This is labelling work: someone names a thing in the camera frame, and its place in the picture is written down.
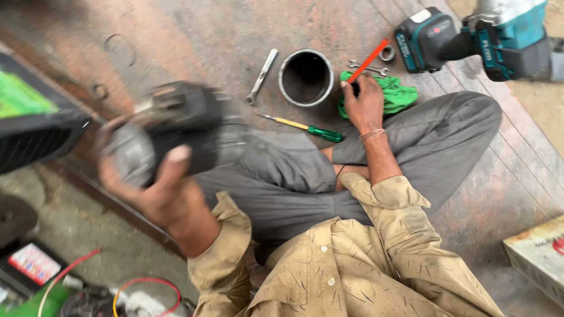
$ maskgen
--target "shirt sleeve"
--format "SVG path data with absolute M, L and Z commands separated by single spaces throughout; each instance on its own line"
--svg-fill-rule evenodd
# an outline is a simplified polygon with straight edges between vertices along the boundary
M 194 316 L 235 316 L 249 303 L 249 271 L 241 259 L 251 237 L 250 219 L 226 192 L 217 195 L 212 214 L 221 225 L 212 245 L 188 259 L 190 281 L 200 292 Z
M 372 219 L 402 283 L 453 315 L 503 316 L 462 258 L 440 248 L 442 239 L 421 209 L 431 204 L 406 177 L 372 187 L 357 173 L 341 181 Z

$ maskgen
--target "combination wrench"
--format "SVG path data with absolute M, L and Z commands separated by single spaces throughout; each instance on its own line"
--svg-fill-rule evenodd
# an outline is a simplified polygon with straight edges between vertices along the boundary
M 350 59 L 350 60 L 349 60 L 349 68 L 356 68 L 356 67 L 360 67 L 360 64 L 357 63 L 356 60 Z M 389 71 L 390 71 L 390 69 L 389 69 L 388 67 L 376 68 L 376 67 L 368 66 L 368 67 L 366 67 L 366 69 L 367 69 L 368 71 L 377 72 L 377 73 L 380 74 L 380 76 L 382 76 L 382 77 L 388 76 L 388 75 L 386 74 L 386 72 L 389 72 Z
M 266 74 L 268 74 L 268 71 L 270 70 L 270 67 L 272 66 L 272 62 L 274 62 L 274 59 L 276 58 L 276 54 L 278 54 L 277 49 L 272 49 L 272 51 L 270 51 L 270 54 L 268 55 L 268 58 L 266 59 L 266 63 L 262 67 L 261 74 L 258 75 L 257 82 L 254 84 L 254 87 L 250 91 L 249 96 L 247 96 L 247 102 L 250 105 L 254 104 L 254 97 L 257 95 L 258 90 L 261 88 L 262 81 L 265 80 Z

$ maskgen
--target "cardboard box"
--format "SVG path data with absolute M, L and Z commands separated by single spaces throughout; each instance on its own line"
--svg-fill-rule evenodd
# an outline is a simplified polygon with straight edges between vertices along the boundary
M 513 266 L 564 307 L 564 216 L 503 240 Z

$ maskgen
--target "knee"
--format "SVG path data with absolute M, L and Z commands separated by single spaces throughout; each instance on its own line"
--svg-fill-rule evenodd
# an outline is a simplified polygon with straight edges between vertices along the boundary
M 473 91 L 461 91 L 455 94 L 458 104 L 464 106 L 468 115 L 471 115 L 492 130 L 498 130 L 501 125 L 503 112 L 499 103 L 492 97 Z

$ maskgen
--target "cordless impact wrench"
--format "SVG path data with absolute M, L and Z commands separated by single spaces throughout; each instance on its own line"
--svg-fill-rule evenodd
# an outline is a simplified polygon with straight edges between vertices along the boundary
M 479 0 L 458 32 L 453 18 L 424 9 L 394 32 L 409 73 L 436 72 L 450 60 L 480 55 L 493 81 L 538 78 L 550 73 L 544 28 L 548 0 Z

